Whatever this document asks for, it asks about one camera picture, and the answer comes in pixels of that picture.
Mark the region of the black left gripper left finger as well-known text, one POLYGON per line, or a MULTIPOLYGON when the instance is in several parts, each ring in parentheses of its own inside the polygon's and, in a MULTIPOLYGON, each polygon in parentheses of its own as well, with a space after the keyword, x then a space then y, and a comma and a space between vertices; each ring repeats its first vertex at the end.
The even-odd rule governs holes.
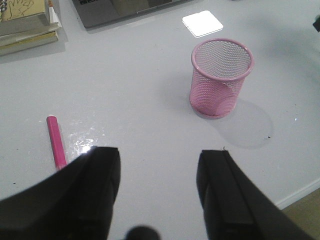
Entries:
POLYGON ((0 202, 3 240, 105 240, 121 178, 115 147, 94 147, 0 202))

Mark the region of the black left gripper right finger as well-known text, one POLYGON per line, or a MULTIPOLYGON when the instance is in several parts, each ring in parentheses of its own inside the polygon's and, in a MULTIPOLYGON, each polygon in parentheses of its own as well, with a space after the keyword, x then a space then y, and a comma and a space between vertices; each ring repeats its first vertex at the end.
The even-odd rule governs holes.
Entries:
POLYGON ((227 150, 200 153, 196 185, 210 240, 310 240, 244 174, 227 150))

